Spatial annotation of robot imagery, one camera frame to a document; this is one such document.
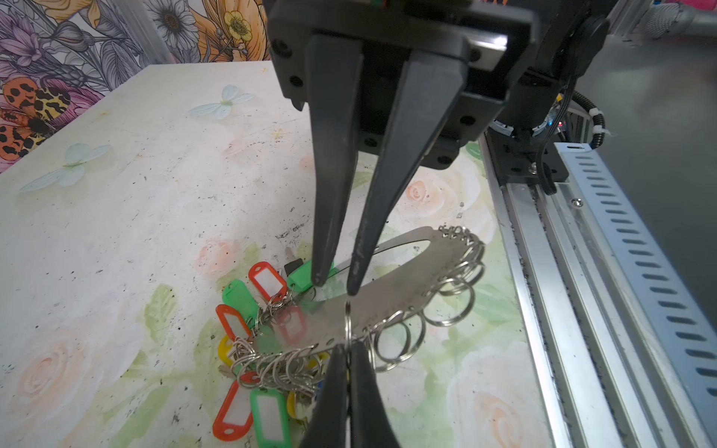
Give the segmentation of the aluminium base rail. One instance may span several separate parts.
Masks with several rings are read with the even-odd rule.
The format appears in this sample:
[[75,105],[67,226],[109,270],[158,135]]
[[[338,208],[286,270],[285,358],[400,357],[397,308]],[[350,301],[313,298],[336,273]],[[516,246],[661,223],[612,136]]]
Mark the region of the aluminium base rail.
[[715,446],[576,182],[503,185],[481,151],[554,444]]

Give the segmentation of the white vented panel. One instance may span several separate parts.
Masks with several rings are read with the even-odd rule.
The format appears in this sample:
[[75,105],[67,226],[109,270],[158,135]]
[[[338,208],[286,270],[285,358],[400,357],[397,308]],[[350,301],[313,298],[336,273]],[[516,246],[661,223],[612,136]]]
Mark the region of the white vented panel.
[[601,157],[588,144],[557,143],[696,413],[716,427],[716,331],[672,268]]

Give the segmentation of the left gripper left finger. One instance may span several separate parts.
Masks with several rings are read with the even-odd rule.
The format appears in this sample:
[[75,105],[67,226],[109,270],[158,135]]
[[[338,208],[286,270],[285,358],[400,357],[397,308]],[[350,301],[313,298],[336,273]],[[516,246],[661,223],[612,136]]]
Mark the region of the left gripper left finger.
[[347,351],[337,345],[300,448],[344,448],[347,441]]

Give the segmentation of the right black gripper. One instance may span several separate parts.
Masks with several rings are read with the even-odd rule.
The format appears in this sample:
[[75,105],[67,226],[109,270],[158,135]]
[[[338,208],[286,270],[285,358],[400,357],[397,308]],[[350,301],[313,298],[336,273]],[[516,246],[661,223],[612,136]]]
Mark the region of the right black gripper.
[[282,93],[298,110],[310,106],[316,286],[332,268],[358,150],[379,153],[347,278],[354,296],[420,162],[448,168],[504,108],[536,50],[538,16],[483,1],[268,1],[265,7]]

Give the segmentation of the large metal keyring with keys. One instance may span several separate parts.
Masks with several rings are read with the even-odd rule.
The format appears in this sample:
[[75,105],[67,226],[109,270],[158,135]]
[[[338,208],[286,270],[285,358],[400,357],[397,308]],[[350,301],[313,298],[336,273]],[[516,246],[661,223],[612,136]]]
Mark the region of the large metal keyring with keys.
[[410,360],[429,327],[454,326],[474,308],[474,287],[485,273],[485,244],[479,237],[460,226],[422,227],[380,244],[377,252],[418,244],[424,245],[422,252],[354,296],[321,293],[307,279],[305,266],[281,278],[265,262],[249,272],[263,305],[239,284],[229,287],[216,312],[225,332],[218,355],[233,382],[214,421],[214,436],[236,442],[251,434],[261,447],[291,446],[289,425],[300,423],[306,433],[330,354],[343,345],[345,447],[351,447],[351,345],[366,345],[377,376]]

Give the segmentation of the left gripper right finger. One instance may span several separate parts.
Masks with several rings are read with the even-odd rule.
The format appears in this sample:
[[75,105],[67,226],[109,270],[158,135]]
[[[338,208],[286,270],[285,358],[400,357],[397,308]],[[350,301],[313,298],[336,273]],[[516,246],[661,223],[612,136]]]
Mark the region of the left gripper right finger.
[[353,343],[349,359],[350,446],[399,448],[400,444],[388,421],[366,345]]

